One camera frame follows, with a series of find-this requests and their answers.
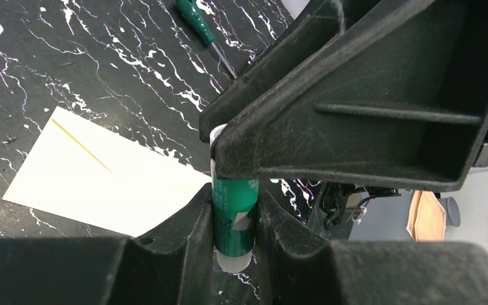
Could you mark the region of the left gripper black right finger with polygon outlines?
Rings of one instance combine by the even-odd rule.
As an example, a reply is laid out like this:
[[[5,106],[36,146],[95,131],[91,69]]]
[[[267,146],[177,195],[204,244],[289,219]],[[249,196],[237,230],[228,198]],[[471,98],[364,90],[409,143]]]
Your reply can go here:
[[[488,253],[471,243],[327,240],[263,189],[261,304],[488,304]]]

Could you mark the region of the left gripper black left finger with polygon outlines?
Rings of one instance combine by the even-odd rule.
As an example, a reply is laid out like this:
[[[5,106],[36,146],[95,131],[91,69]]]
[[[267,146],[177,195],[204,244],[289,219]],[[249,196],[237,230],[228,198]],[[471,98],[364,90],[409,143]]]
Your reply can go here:
[[[208,304],[212,187],[135,239],[0,238],[0,304]]]

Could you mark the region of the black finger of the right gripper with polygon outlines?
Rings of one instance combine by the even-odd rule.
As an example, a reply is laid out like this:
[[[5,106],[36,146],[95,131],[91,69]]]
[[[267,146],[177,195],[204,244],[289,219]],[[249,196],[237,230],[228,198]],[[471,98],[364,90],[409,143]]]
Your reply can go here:
[[[446,192],[488,166],[488,1],[377,1],[214,142],[226,179]]]
[[[228,123],[331,39],[344,34],[377,1],[310,1],[283,34],[200,115],[199,137]]]

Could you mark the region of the green white glue stick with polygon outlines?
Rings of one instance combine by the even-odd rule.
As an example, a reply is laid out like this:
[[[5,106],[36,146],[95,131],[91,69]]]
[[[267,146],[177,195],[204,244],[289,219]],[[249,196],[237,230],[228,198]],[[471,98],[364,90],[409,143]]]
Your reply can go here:
[[[215,166],[215,158],[211,157],[216,259],[223,271],[240,273],[252,260],[259,181],[222,179]]]

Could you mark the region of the cream paper envelope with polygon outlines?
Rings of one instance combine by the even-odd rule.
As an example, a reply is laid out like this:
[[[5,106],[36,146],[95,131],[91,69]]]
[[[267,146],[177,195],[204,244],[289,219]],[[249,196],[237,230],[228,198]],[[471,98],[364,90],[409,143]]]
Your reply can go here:
[[[137,237],[210,181],[175,158],[57,107],[3,199]]]

